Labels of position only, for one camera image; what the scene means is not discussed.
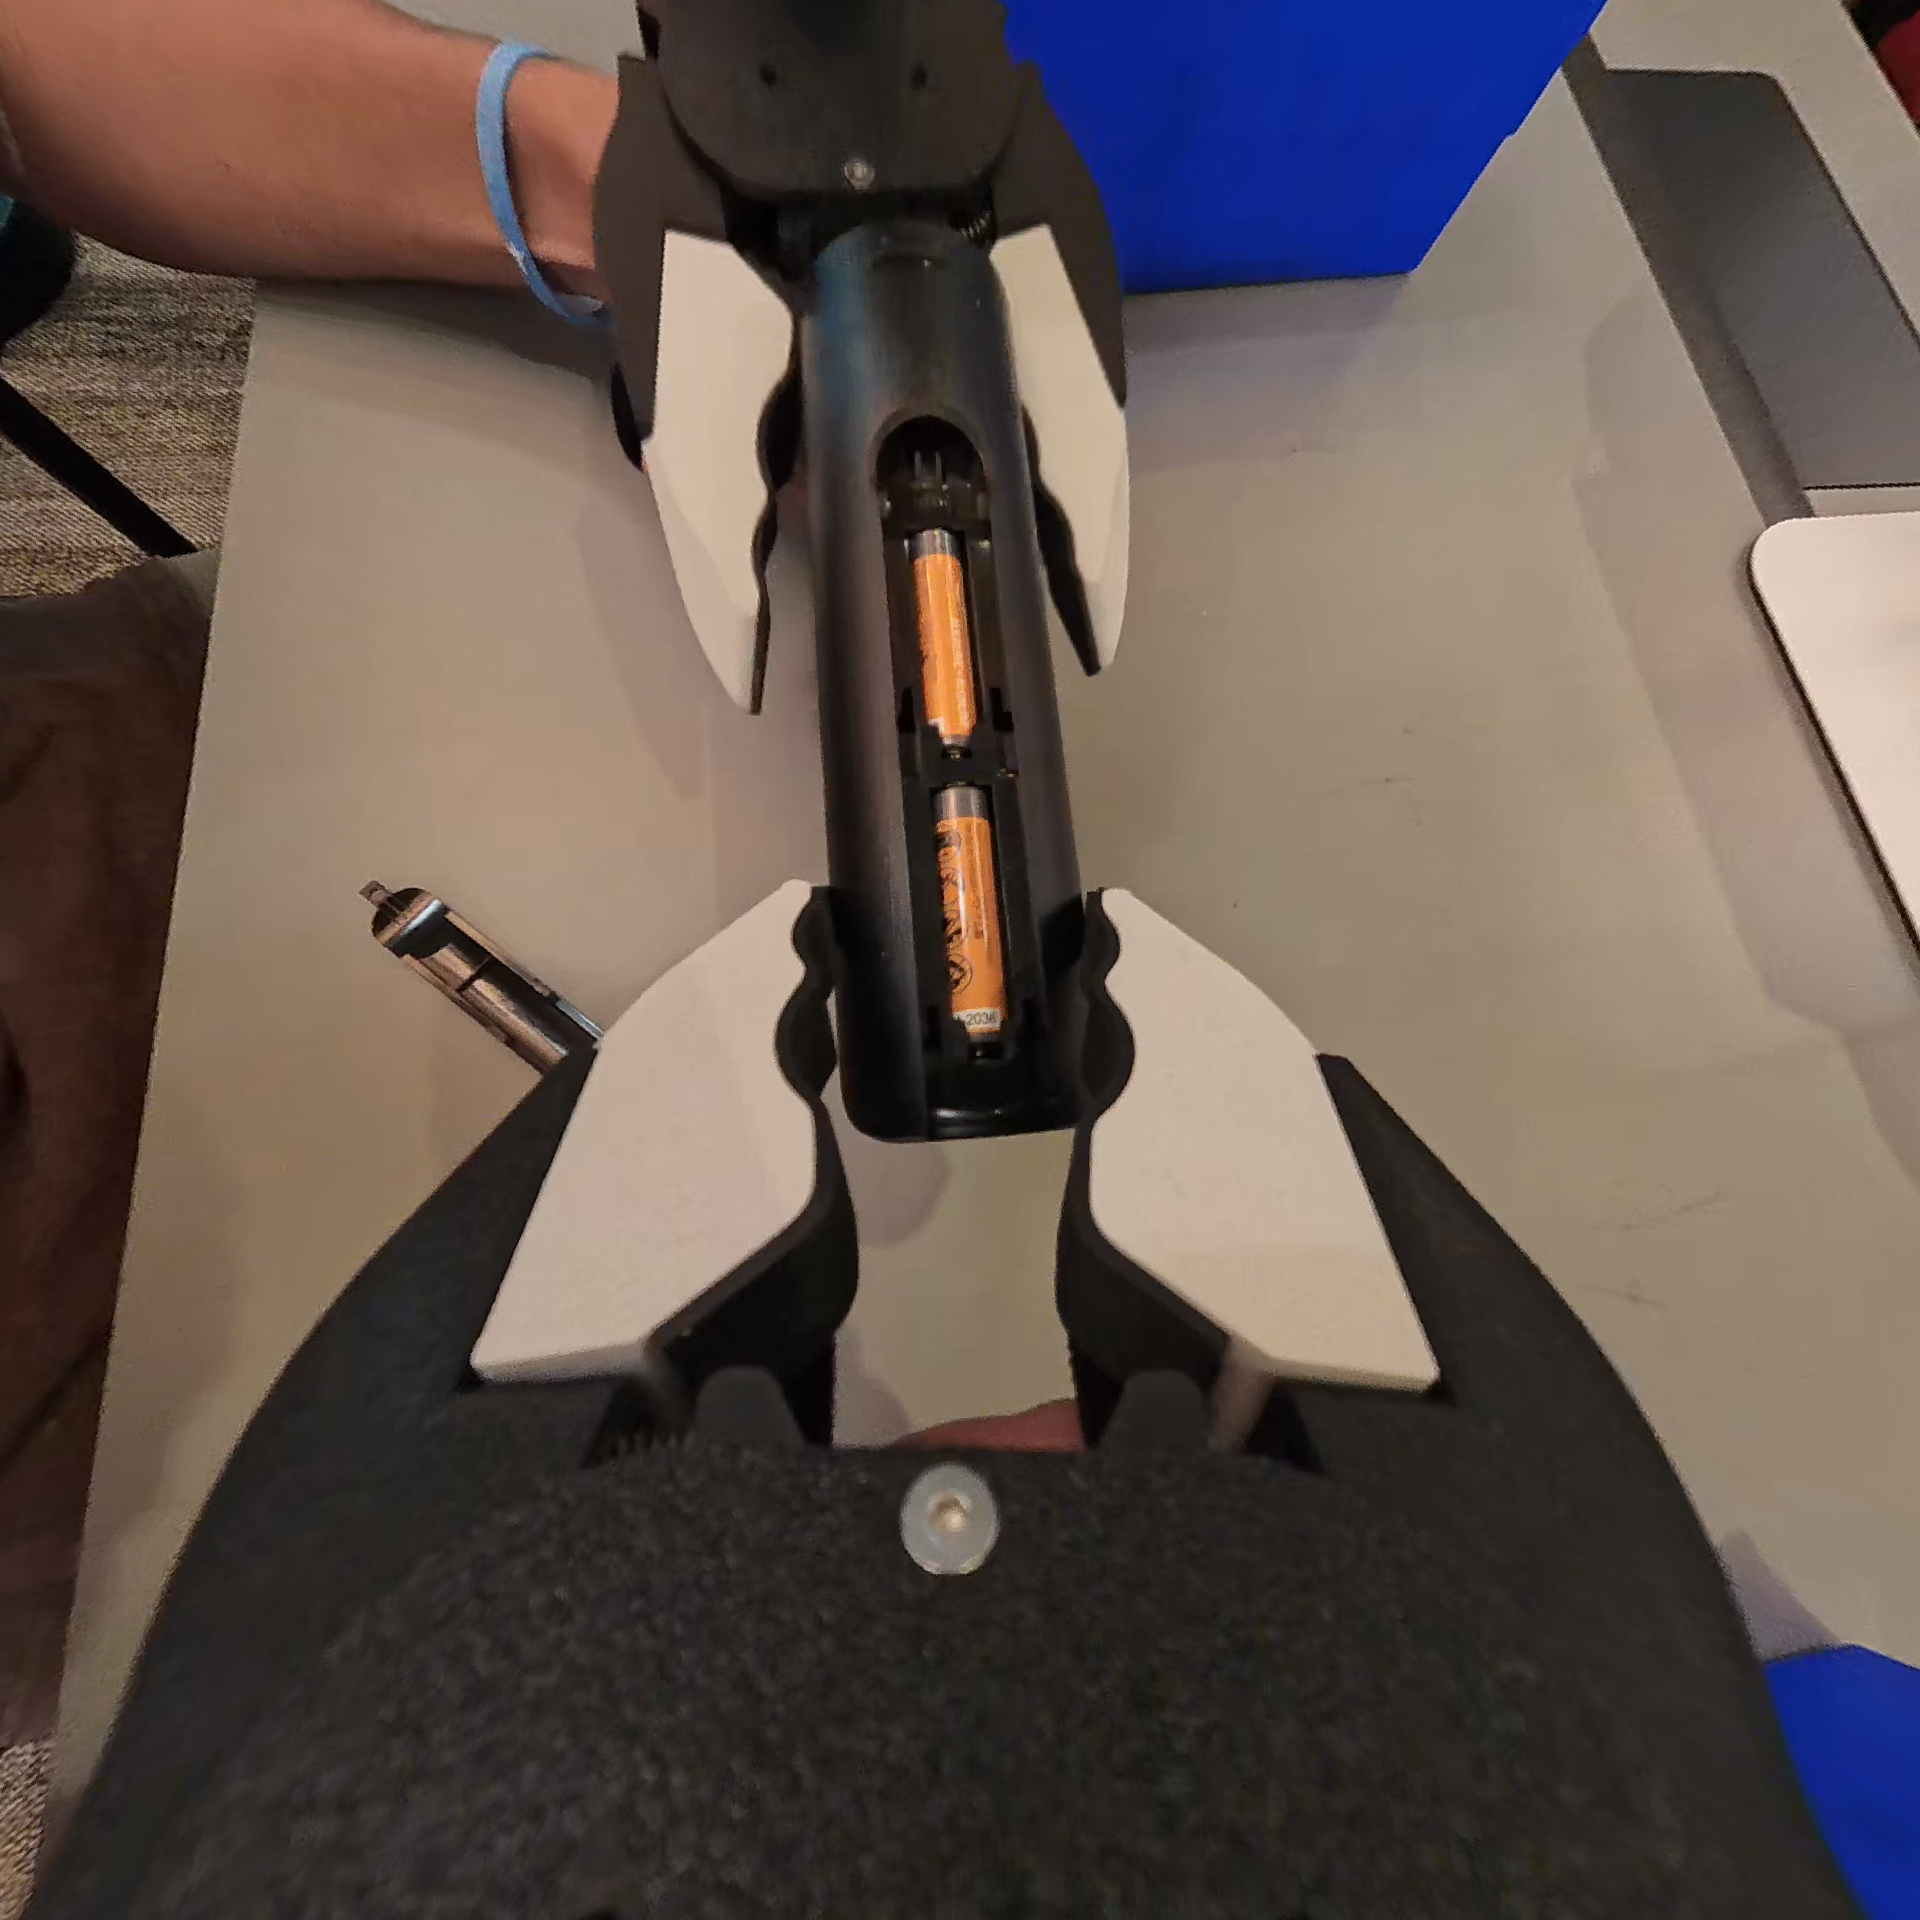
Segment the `blue wristband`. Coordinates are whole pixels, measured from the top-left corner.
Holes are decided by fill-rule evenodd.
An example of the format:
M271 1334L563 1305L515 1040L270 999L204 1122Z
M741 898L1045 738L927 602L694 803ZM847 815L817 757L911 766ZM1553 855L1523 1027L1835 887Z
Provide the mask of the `blue wristband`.
M545 49L519 39L500 39L492 47L479 79L475 83L470 126L477 159L477 175L487 200L487 210L509 264L515 266L524 289L539 307L580 329L604 329L607 326L606 305L589 296L563 294L539 269L537 254L522 226L509 160L508 109L511 85L524 67L535 62L554 62Z

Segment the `person's left forearm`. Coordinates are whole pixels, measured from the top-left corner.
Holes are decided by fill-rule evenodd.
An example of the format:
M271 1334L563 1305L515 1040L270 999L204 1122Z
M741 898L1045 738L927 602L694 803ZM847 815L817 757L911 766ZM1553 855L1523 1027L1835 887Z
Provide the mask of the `person's left forearm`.
M183 272L515 287L474 147L489 41L370 2L2 8L5 200ZM519 72L509 160L545 274L599 297L610 75Z

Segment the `black battery cover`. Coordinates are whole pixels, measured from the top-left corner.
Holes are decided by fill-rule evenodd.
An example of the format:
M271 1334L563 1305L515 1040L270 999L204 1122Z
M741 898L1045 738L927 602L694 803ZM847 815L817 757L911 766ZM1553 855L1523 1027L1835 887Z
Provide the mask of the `black battery cover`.
M441 896L425 887L361 887L370 933L423 983L537 1073L591 1055L604 1032L515 962Z

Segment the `grey desk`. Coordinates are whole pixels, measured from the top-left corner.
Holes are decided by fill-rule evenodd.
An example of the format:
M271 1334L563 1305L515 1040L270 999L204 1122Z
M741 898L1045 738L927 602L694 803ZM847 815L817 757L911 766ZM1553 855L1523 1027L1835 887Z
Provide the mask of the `grey desk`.
M1612 577L1559 567L1605 523L1532 450L1428 462L1419 424L1381 435L1413 473L1343 499L1346 453L1300 443L1333 305L1341 379L1397 296L1132 305L1119 650L1084 671L1035 490L1046 635L1085 922L1135 894L1316 1047L1438 1389L1284 1389L1230 1450L1141 1377L1090 1446L1054 1290L1074 1122L861 1134L838 949L833 1441L754 1370L674 1430L626 1381L479 1383L595 1051L519 1061L361 887L441 896L606 1037L785 883L833 915L818 666L765 774L613 450L580 560L537 499L479 536L399 510L420 605L390 577L313 632L317 578L242 640L230 528L133 1248L180 1227L201 1290L236 1258L247 1305L307 1265L316 1295L177 1536L35 1917L1860 1914L1685 1425L1421 1142L1401 1050L1454 1073L1450 1120L1532 1134L1509 1098L1546 1080L1502 1045L1574 987L1601 1023L1566 1030L1550 1170L1650 1120L1639 1174L1734 1235L1713 1281L1759 1286L1718 1354L1774 1281L1833 1307L1851 1253L1911 1290L1913 1198L1838 1122L1843 1061L1708 1075L1759 986L1639 623L1615 646ZM1561 1136L1634 1050L1641 1110ZM1726 1170L1713 1226L1683 1176Z

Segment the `blue plastic bin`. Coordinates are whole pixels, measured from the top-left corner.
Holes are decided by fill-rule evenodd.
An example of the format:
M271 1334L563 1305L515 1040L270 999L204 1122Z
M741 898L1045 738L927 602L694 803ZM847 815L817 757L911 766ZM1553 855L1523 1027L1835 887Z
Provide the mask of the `blue plastic bin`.
M1418 271L1602 2L1012 2L1130 297Z
M1798 1784L1855 1904L1918 1917L1918 1669L1860 1646L1764 1665Z

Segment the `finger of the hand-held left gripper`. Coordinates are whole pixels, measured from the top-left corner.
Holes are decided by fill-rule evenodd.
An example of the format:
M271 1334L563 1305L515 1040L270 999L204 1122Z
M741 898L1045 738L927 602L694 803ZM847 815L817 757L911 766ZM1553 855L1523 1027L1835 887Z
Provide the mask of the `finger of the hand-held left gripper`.
M1005 302L1014 382L1035 448L1035 490L1066 528L1066 577L1054 592L1084 671L1113 666L1130 592L1132 466L1123 399L1099 362L1051 229L991 248Z
M653 424L643 466L678 600L714 678L761 706L764 582L778 486L761 430L793 369L796 320L722 239L662 241Z

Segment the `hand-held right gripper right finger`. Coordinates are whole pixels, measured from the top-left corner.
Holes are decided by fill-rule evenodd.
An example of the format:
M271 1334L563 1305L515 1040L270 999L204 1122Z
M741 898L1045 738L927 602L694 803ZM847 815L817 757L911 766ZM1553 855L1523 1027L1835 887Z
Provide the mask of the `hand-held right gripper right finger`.
M1141 1377L1188 1381L1226 1450L1284 1389L1438 1389L1316 1047L1135 894L1085 935L1054 1290L1090 1446Z

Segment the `black remote control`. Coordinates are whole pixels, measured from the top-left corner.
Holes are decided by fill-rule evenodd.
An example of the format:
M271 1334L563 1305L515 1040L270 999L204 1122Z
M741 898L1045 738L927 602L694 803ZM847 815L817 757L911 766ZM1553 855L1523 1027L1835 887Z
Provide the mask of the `black remote control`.
M799 328L806 518L836 1045L847 1118L881 1142L1068 1130L1085 913L1050 648L1050 586L991 264L931 221L851 229L818 254ZM964 545L971 751L922 705L908 541ZM970 1057L948 1013L933 801L991 805L1012 1025Z

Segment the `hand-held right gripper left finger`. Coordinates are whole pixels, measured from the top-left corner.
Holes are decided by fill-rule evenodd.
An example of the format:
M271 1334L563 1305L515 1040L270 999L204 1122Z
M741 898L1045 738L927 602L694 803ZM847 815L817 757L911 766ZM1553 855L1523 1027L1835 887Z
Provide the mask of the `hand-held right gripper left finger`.
M789 880L613 1023L470 1346L479 1383L626 1381L674 1430L754 1370L833 1441L860 1270L834 969L825 894Z

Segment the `orange battery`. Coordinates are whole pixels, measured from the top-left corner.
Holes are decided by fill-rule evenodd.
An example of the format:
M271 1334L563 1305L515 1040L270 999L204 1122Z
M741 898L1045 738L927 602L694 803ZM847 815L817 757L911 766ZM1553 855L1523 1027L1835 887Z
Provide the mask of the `orange battery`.
M925 722L946 754L963 754L978 725L964 545L948 531L918 531L908 541L908 565Z
M941 786L933 801L934 877L950 1021L974 1059L1002 1057L1012 991L1002 923L1002 883L987 793Z

